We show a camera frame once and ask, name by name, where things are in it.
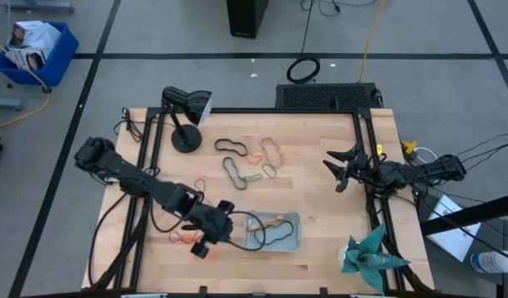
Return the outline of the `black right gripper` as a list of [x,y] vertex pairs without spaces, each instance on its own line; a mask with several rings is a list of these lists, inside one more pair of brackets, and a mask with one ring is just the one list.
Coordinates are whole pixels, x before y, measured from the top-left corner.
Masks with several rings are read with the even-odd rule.
[[349,179],[357,180],[359,171],[365,169],[368,155],[364,152],[361,143],[356,143],[349,151],[327,151],[327,154],[338,161],[347,163],[345,166],[337,166],[331,161],[323,160],[323,163],[338,181],[336,191],[342,193],[347,188]]

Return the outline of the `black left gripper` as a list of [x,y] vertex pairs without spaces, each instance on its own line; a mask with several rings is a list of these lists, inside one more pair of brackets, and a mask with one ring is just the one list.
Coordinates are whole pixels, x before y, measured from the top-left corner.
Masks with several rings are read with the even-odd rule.
[[233,231],[233,221],[228,216],[234,210],[234,203],[221,200],[217,207],[198,202],[196,197],[187,194],[175,199],[175,211],[184,221],[191,223],[192,228],[203,232],[203,237],[191,248],[199,258],[206,258],[209,252],[206,243],[228,243]]

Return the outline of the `light grey plastic bin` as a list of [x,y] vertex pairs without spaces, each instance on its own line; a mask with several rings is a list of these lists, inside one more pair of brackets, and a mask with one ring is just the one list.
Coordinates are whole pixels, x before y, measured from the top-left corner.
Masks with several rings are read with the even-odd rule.
[[[274,212],[262,212],[262,211],[254,211],[250,210],[250,213],[253,214],[247,215],[245,218],[245,236],[242,240],[242,245],[245,248],[258,248],[260,244],[253,238],[252,232],[247,231],[247,226],[249,224],[257,224],[265,221],[268,218],[272,218],[278,213]],[[301,248],[301,217],[297,212],[287,212],[287,213],[279,213],[285,217],[285,220],[289,220],[294,226],[295,231],[293,235],[287,238],[284,241],[273,243],[272,245],[263,246],[261,249],[265,252],[298,252]]]

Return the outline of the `thin tan rubber band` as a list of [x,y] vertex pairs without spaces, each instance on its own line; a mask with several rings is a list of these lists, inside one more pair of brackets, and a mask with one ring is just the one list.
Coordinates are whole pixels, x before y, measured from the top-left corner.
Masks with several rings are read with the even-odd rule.
[[261,149],[268,164],[279,168],[285,163],[285,155],[280,145],[272,137],[264,137],[260,141]]

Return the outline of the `large black rubber band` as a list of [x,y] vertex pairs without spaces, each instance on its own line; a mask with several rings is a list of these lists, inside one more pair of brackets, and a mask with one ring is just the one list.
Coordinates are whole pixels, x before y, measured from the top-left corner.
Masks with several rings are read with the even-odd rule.
[[277,226],[254,231],[252,236],[259,244],[268,246],[286,240],[293,235],[294,231],[295,226],[289,220],[285,220]]

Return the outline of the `blue rubber band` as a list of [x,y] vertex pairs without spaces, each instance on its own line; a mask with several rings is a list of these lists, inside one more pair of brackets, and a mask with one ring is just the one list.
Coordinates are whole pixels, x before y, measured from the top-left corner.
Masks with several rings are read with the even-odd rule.
[[228,177],[228,179],[232,182],[232,186],[236,190],[245,190],[247,188],[247,181],[240,174],[240,171],[236,165],[234,159],[230,156],[226,156],[222,161],[223,169]]

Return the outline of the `black wavy rubber band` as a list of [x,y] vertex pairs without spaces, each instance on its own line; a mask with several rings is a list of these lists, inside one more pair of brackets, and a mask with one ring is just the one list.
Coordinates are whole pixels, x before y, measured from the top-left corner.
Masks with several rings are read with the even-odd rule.
[[228,138],[219,138],[213,145],[217,151],[231,152],[239,156],[246,156],[248,154],[247,146],[244,143],[235,142]]

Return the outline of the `black perforated metal case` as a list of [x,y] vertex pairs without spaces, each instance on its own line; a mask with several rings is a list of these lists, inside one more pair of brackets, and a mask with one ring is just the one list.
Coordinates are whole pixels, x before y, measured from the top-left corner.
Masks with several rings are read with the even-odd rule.
[[278,84],[277,108],[382,108],[381,91],[373,83]]

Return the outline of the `teal leafed artificial plant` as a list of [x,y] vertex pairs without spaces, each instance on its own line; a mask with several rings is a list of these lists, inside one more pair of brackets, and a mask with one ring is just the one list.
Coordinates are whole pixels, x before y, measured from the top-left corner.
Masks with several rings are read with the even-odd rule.
[[376,289],[382,296],[385,294],[384,282],[380,270],[396,269],[410,264],[402,257],[380,252],[385,227],[380,224],[361,242],[349,238],[347,248],[343,251],[341,273],[361,274],[369,286]]

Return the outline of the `black desk lamp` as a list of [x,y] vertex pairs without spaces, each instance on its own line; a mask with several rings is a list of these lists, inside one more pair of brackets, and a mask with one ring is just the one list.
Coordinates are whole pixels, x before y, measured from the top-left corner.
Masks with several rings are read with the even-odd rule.
[[[162,103],[170,108],[170,117],[175,125],[170,139],[176,151],[190,153],[201,145],[202,135],[198,126],[211,112],[211,97],[212,92],[208,90],[196,90],[188,93],[173,86],[163,89]],[[180,124],[176,117],[179,109],[189,120],[189,124]]]

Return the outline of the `black metal beam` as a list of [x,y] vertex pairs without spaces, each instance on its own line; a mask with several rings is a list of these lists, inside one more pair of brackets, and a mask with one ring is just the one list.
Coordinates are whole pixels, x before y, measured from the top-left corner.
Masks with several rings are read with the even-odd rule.
[[508,195],[499,199],[462,209],[420,224],[424,236],[441,233],[455,228],[508,216]]

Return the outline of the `black computer tower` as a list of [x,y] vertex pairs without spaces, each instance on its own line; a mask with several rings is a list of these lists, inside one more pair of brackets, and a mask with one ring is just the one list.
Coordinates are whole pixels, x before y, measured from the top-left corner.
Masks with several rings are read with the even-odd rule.
[[226,0],[232,36],[255,39],[269,0]]

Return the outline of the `white plastic bottle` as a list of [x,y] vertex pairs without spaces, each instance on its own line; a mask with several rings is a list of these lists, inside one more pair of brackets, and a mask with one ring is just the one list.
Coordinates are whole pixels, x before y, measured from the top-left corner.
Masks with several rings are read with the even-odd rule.
[[508,257],[497,251],[474,253],[469,257],[469,261],[477,272],[508,274]]

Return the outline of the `blue plastic crate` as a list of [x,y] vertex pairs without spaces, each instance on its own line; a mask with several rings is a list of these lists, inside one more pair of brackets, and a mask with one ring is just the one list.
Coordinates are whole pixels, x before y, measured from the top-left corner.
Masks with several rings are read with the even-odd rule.
[[0,53],[0,73],[6,75],[17,84],[46,84],[50,87],[59,85],[69,67],[70,61],[76,53],[79,42],[64,22],[48,22],[61,32],[55,47],[50,51],[44,51],[46,64],[41,70],[23,70],[17,67],[14,59],[7,56],[9,42]]

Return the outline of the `white printed cardboard box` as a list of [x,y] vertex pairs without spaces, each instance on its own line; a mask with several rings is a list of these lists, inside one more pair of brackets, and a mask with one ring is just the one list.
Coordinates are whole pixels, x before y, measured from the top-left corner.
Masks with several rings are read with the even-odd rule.
[[61,32],[48,22],[15,22],[9,46],[12,48],[33,47],[50,52],[55,47],[60,35]]
[[7,56],[23,70],[41,70],[46,64],[44,52],[35,47],[9,48]]

